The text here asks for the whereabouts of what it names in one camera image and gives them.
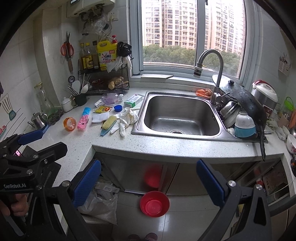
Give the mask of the person's left hand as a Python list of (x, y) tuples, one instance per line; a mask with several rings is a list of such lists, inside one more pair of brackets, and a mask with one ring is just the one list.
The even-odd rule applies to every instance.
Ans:
[[(27, 202), (26, 194), (16, 194), (16, 202), (11, 205), (11, 210), (13, 211), (14, 216), (23, 217), (27, 214), (29, 210), (29, 204)], [(1, 213), (4, 216), (10, 215), (9, 208), (1, 201)]]

